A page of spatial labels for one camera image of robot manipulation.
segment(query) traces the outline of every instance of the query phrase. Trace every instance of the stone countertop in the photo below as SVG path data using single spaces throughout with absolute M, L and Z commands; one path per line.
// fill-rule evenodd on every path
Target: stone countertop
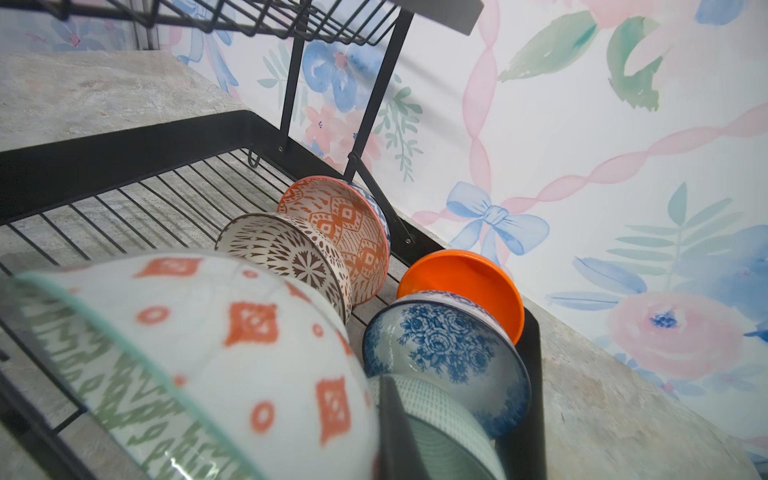
M 0 55 L 0 151 L 244 108 L 162 52 Z M 356 307 L 347 328 L 358 355 L 405 269 L 392 262 L 379 299 Z M 541 326 L 550 480 L 759 478 L 737 440 L 526 306 Z
M 162 51 L 0 55 L 0 151 L 245 108 Z

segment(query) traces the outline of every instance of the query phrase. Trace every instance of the upper wire rack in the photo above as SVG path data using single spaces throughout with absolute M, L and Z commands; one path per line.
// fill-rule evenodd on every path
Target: upper wire rack
M 0 0 L 0 7 L 44 10 L 59 20 L 83 15 L 155 25 L 239 31 L 307 41 L 377 45 L 395 24 L 397 5 L 388 0 L 335 0 L 326 8 L 317 0 L 106 0 L 110 6 L 72 0 Z

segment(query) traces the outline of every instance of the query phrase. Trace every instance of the marble surface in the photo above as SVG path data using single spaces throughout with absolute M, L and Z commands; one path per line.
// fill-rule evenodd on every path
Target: marble surface
M 29 125 L 42 123 L 48 126 L 38 128 L 36 130 L 37 137 L 34 139 L 29 136 L 20 138 L 18 135 L 13 135 L 6 126 L 0 126 L 2 129 L 0 141 L 21 146 L 24 142 L 28 144 L 30 141 L 41 143 L 42 141 L 61 140 L 65 137 L 101 133 L 109 129 L 114 130 L 138 126 L 139 124 L 151 124 L 157 121 L 175 120 L 184 118 L 184 116 L 212 113 L 218 108 L 231 110 L 242 108 L 237 102 L 226 98 L 221 98 L 220 101 L 201 100 L 206 97 L 213 98 L 209 94 L 204 94 L 204 91 L 216 91 L 214 94 L 218 97 L 223 94 L 218 95 L 220 92 L 215 86 L 206 84 L 207 81 L 192 74 L 181 63 L 165 56 L 165 54 L 147 52 L 98 54 L 89 56 L 86 60 L 77 58 L 77 55 L 89 56 L 91 54 L 70 55 L 71 62 L 80 65 L 74 70 L 74 73 L 65 73 L 65 66 L 67 65 L 50 55 L 40 55 L 40 58 L 34 58 L 34 55 L 28 56 L 28 58 L 19 58 L 21 56 L 17 55 L 11 61 L 17 62 L 17 65 L 37 65 L 40 68 L 46 65 L 49 68 L 46 73 L 48 78 L 57 78 L 60 84 L 69 84 L 75 90 L 81 90 L 73 95 L 81 98 L 90 98 L 91 94 L 88 93 L 91 89 L 90 81 L 103 78 L 105 69 L 130 71 L 133 72 L 131 73 L 133 76 L 129 75 L 129 77 L 133 80 L 126 81 L 121 87 L 122 83 L 118 81 L 120 75 L 116 74 L 113 77 L 114 83 L 110 84 L 109 87 L 112 95 L 123 96 L 124 98 L 113 98 L 103 104 L 103 107 L 99 107 L 98 103 L 86 104 L 89 106 L 88 108 L 79 108 L 80 117 L 78 118 L 81 118 L 82 121 L 78 120 L 78 122 L 73 123 L 76 127 L 66 131 L 53 128 L 57 124 L 55 118 L 71 118 L 72 113 L 69 109 L 77 110 L 74 105 L 66 107 L 66 110 L 59 110 L 40 105 L 41 102 L 35 99 L 14 100 L 16 108 L 19 109 L 14 120 L 15 124 L 24 121 Z M 141 59 L 142 55 L 146 55 L 148 59 Z M 3 70 L 3 62 L 7 61 L 8 56 L 0 56 L 0 71 Z M 178 99 L 186 98 L 189 103 L 181 100 L 173 101 L 176 98 L 174 97 L 175 94 L 166 92 L 162 99 L 154 99 L 155 102 L 162 103 L 163 107 L 152 107 L 147 104 L 147 95 L 133 94 L 127 91 L 136 85 L 134 80 L 137 76 L 153 76 L 145 70 L 138 72 L 132 70 L 136 65 L 147 65 L 145 62 L 150 64 L 157 62 L 159 72 L 157 76 L 159 78 L 150 82 L 153 88 L 159 88 L 163 82 L 168 85 L 173 84 L 174 76 L 177 75 L 177 81 L 181 84 L 184 82 L 190 82 L 188 85 L 199 83 L 200 89 L 195 91 L 191 86 L 187 86 L 181 89 L 186 90 L 185 92 L 178 92 Z M 32 68 L 28 70 L 17 69 L 16 71 L 34 72 L 35 70 Z M 17 77 L 14 82 L 23 84 L 27 80 L 40 81 L 37 78 L 30 79 L 21 76 Z M 0 81 L 0 89 L 6 89 L 7 81 L 7 78 Z M 0 90 L 0 104 L 8 101 L 7 97 L 7 92 Z M 135 104 L 128 100 L 130 98 L 134 99 Z M 5 119 L 8 105 L 2 105 L 0 108 L 2 109 L 0 116 Z M 103 117 L 109 120 L 105 121 L 104 124 L 97 124 L 98 117 L 95 116 L 94 112 L 89 111 L 94 108 L 103 108 L 103 112 L 106 114 Z M 40 115 L 43 111 L 47 113 L 45 113 L 44 118 L 41 118 Z M 245 158 L 244 154 L 240 157 L 241 160 Z M 243 211 L 274 210 L 276 202 L 273 199 L 280 197 L 280 189 L 284 188 L 284 184 L 280 181 L 285 181 L 285 178 L 270 176 L 270 173 L 262 167 L 259 169 L 262 176 L 257 177 L 245 169 L 235 157 L 212 159 L 211 162 L 210 165 L 215 167 L 221 175 L 245 195 L 233 191 L 220 177 L 208 170 L 209 166 L 197 164 L 196 168 L 210 182 L 227 192 L 237 202 L 237 205 L 218 197 L 211 186 L 198 178 L 197 174 L 189 170 L 189 167 L 180 170 L 185 177 L 198 186 L 200 191 L 212 198 L 216 197 L 224 213 L 232 217 Z M 233 169 L 239 170 L 253 183 L 248 184 Z M 205 230 L 214 234 L 215 237 L 216 230 L 226 224 L 226 217 L 216 212 L 211 205 L 189 190 L 188 186 L 178 180 L 174 174 L 165 174 L 164 179 L 172 188 L 182 193 L 198 209 L 199 213 L 204 215 L 204 218 L 194 213 L 176 197 L 172 199 L 174 204 L 195 219 Z M 171 192 L 165 190 L 166 187 L 159 184 L 158 180 L 149 179 L 146 184 L 166 194 L 169 198 L 172 197 Z M 266 194 L 254 188 L 256 186 Z M 161 219 L 172 231 L 177 232 L 180 238 L 191 247 L 212 247 L 212 240 L 201 233 L 200 228 L 191 224 L 188 219 L 171 209 L 164 201 L 155 197 L 145 188 L 133 185 L 125 190 L 137 201 L 146 205 L 148 211 Z M 159 228 L 151 219 L 146 218 L 141 212 L 135 211 L 135 208 L 124 197 L 114 192 L 102 195 L 102 197 L 118 213 L 128 218 L 151 242 L 158 246 L 178 246 L 175 239 L 169 237 L 167 232 Z M 77 203 L 77 206 L 86 215 L 93 218 L 111 237 L 117 239 L 126 250 L 147 248 L 146 243 L 142 243 L 140 239 L 136 238 L 114 216 L 106 214 L 104 209 L 94 201 L 82 200 Z M 92 258 L 104 259 L 110 255 L 118 254 L 114 246 L 104 241 L 103 237 L 99 237 L 92 228 L 78 219 L 77 214 L 71 209 L 66 207 L 56 209 L 49 214 L 49 217 L 56 224 L 66 226 L 66 233 Z M 15 226 L 24 231 L 35 242 L 41 244 L 60 263 L 65 265 L 80 261 L 78 255 L 65 242 L 51 233 L 50 227 L 46 226 L 40 218 L 33 217 L 21 220 L 16 222 Z M 6 227 L 0 227 L 0 246 L 0 261 L 12 271 L 40 267 L 47 263 L 40 255 L 31 251 L 28 245 L 20 242 Z M 405 271 L 406 267 L 392 258 L 389 268 L 390 276 L 387 277 L 382 291 L 376 298 L 355 308 L 347 329 L 353 350 L 358 356 L 360 356 L 362 333 L 366 324 L 382 306 L 395 299 L 397 282 L 402 278 Z M 661 392 L 604 350 L 597 348 L 570 327 L 545 312 L 541 307 L 527 300 L 525 304 L 537 317 L 541 326 L 545 431 L 548 474 L 551 480 L 563 478 L 675 478 L 691 480 L 759 478 L 744 450 L 734 439 Z M 122 478 L 123 475 L 130 478 L 131 475 L 129 475 L 128 470 L 121 472 L 115 470 L 114 473 L 109 473 L 109 464 L 104 461 L 104 456 L 109 456 L 109 452 L 112 451 L 110 449 L 113 448 L 113 445 L 106 445 L 111 440 L 102 438 L 103 435 L 97 433 L 93 435 L 82 433 L 92 429 L 92 426 L 86 425 L 87 423 L 88 420 L 84 420 L 80 424 L 76 422 L 67 427 L 62 435 L 71 440 L 72 445 L 79 452 L 90 452 L 90 462 L 95 463 L 89 465 L 94 465 L 102 478 Z
M 241 109 L 162 51 L 0 55 L 0 151 Z

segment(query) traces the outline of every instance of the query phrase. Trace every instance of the blue bow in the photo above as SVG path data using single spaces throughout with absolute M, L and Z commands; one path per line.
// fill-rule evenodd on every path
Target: blue bow
M 451 240 L 451 247 L 469 250 L 480 239 L 483 222 L 493 227 L 485 235 L 481 254 L 498 263 L 496 233 L 510 252 L 525 255 L 549 235 L 549 224 L 534 215 L 510 215 L 507 210 L 491 204 L 483 189 L 466 182 L 458 182 L 448 195 L 446 206 L 451 213 L 464 218 L 476 218 Z

